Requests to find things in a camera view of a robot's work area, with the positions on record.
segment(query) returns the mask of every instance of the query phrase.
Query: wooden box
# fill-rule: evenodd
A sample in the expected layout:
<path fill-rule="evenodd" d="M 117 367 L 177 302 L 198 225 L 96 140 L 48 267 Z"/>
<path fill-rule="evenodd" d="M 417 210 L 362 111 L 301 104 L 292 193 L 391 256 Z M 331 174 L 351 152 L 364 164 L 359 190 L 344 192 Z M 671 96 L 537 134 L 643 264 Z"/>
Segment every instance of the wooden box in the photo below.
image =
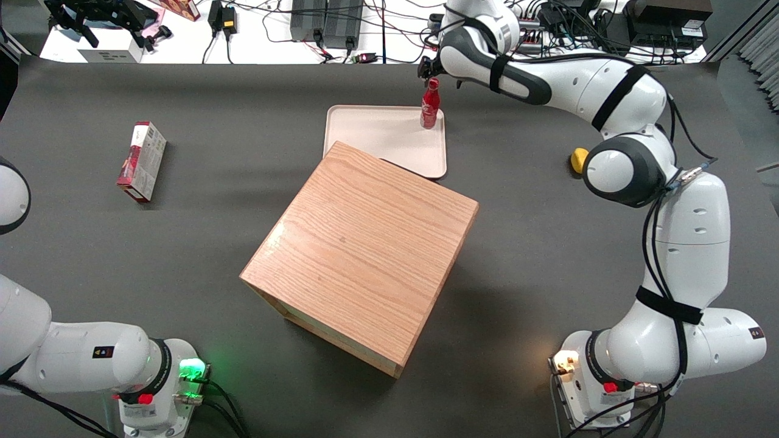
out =
<path fill-rule="evenodd" d="M 335 143 L 241 279 L 285 318 L 397 378 L 477 211 Z"/>

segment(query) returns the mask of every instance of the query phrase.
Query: red button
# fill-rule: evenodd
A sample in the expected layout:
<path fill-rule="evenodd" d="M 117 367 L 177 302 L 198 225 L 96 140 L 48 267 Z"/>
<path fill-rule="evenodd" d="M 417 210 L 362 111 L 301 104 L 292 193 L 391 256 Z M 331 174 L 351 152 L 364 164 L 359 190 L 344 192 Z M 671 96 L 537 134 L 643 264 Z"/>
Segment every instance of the red button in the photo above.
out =
<path fill-rule="evenodd" d="M 138 404 L 151 404 L 153 399 L 154 396 L 152 394 L 140 394 L 138 396 Z"/>

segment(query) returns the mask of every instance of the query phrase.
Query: white desk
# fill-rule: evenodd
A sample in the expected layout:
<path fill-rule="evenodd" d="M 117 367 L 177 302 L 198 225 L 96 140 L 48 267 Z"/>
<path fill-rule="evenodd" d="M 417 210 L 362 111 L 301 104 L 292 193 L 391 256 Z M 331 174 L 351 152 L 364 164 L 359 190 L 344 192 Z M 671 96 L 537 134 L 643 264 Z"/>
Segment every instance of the white desk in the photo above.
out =
<path fill-rule="evenodd" d="M 149 7 L 158 7 L 147 0 L 138 0 Z M 431 13 L 444 13 L 442 0 L 413 0 L 414 3 L 424 6 L 435 6 L 421 8 L 407 0 L 386 0 L 388 11 L 401 14 L 416 16 L 422 19 L 412 19 L 398 16 L 394 13 L 385 14 L 388 27 L 386 29 L 386 50 L 387 57 L 396 60 L 413 62 L 418 59 L 421 48 L 421 40 L 416 35 L 403 35 L 397 30 L 390 29 L 394 26 L 401 30 L 421 32 L 427 27 L 427 19 Z M 622 10 L 626 0 L 616 0 L 619 2 L 619 11 Z M 244 5 L 261 6 L 266 9 L 275 9 L 276 1 L 265 2 L 264 0 L 244 0 L 239 2 Z M 519 7 L 527 7 L 530 0 L 524 0 L 519 3 Z M 163 24 L 168 26 L 173 32 L 173 37 L 169 40 L 162 40 L 157 44 L 157 50 L 146 53 L 141 59 L 144 64 L 200 64 L 203 60 L 203 52 L 211 41 L 211 29 L 206 19 L 210 0 L 203 0 L 200 4 L 201 16 L 196 22 L 191 22 L 183 17 L 177 16 L 170 11 L 166 11 Z M 292 0 L 281 0 L 280 9 L 290 10 Z M 614 10 L 615 0 L 603 0 L 600 8 Z M 290 39 L 289 20 L 287 13 L 267 12 L 265 10 L 244 10 L 236 8 L 238 16 L 238 33 L 231 38 L 231 59 L 235 64 L 318 64 L 323 58 L 315 53 L 310 47 L 302 42 L 272 42 L 268 35 L 274 41 L 285 41 Z M 354 54 L 362 52 L 382 53 L 382 20 L 379 15 L 367 7 L 363 8 L 363 22 L 361 25 L 360 44 Z M 100 32 L 127 32 L 126 30 L 99 30 Z M 634 48 L 629 55 L 639 62 L 649 62 L 650 56 L 645 51 L 651 51 L 651 48 Z M 343 57 L 345 50 L 329 50 L 332 56 Z M 662 49 L 655 51 L 659 55 Z M 685 62 L 700 62 L 706 52 L 703 47 L 698 48 L 691 55 L 685 57 Z M 430 49 L 425 50 L 425 55 L 433 58 L 435 52 Z M 62 34 L 58 28 L 54 28 L 46 41 L 46 45 L 41 51 L 41 57 L 60 62 L 86 62 L 83 56 L 76 50 L 76 42 Z M 227 44 L 222 33 L 219 33 L 217 40 L 206 56 L 208 64 L 227 64 Z"/>

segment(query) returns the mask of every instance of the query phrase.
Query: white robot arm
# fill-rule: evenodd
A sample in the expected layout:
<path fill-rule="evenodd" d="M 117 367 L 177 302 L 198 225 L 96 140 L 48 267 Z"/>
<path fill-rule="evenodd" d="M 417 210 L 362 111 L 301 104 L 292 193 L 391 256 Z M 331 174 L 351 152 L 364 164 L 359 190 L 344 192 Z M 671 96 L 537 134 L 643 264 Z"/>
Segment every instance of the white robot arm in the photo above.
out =
<path fill-rule="evenodd" d="M 585 160 L 587 188 L 607 200 L 659 209 L 657 221 L 644 225 L 649 256 L 633 307 L 611 329 L 571 334 L 550 358 L 572 424 L 629 421 L 635 383 L 672 385 L 673 394 L 685 378 L 761 360 L 766 340 L 752 318 L 708 308 L 728 281 L 728 197 L 723 182 L 703 171 L 710 163 L 677 168 L 673 146 L 655 124 L 672 104 L 664 87 L 645 68 L 593 49 L 551 58 L 507 55 L 519 40 L 520 25 L 502 2 L 449 0 L 437 57 L 423 58 L 418 74 L 447 73 L 579 116 L 604 138 Z M 672 300 L 662 296 L 663 281 Z"/>
<path fill-rule="evenodd" d="M 26 180 L 0 157 L 0 235 L 21 225 L 29 205 Z M 51 322 L 45 300 L 0 275 L 0 394 L 110 391 L 125 433 L 169 438 L 184 435 L 192 415 L 185 402 L 200 392 L 181 375 L 205 371 L 180 339 L 150 339 L 122 323 Z"/>

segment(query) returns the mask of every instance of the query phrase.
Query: black table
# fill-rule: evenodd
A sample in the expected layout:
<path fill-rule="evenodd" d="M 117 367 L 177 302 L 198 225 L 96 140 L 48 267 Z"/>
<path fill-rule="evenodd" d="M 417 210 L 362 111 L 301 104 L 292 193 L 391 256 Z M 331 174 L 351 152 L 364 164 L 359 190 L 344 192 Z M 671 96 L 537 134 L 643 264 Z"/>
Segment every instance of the black table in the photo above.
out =
<path fill-rule="evenodd" d="M 716 70 L 657 77 L 693 138 L 721 157 L 712 171 L 728 185 L 731 277 L 714 304 L 754 317 L 769 347 L 748 369 L 686 382 L 664 436 L 772 436 L 779 221 Z M 573 148 L 600 141 L 586 122 L 473 84 L 455 90 L 450 78 L 441 92 L 442 184 L 481 211 L 398 381 L 285 322 L 238 273 L 319 162 L 327 109 L 417 105 L 413 66 L 25 59 L 0 153 L 24 172 L 33 201 L 27 222 L 0 238 L 0 272 L 45 298 L 56 321 L 133 323 L 190 341 L 256 436 L 553 437 L 546 358 L 571 332 L 610 327 L 628 310 L 643 275 L 646 210 L 599 199 L 569 175 Z M 138 120 L 170 141 L 144 207 L 115 186 Z M 701 162 L 684 139 L 678 149 L 681 165 Z M 103 417 L 100 395 L 52 398 Z M 190 430 L 231 435 L 205 408 Z M 0 435 L 86 433 L 42 405 L 0 397 Z"/>

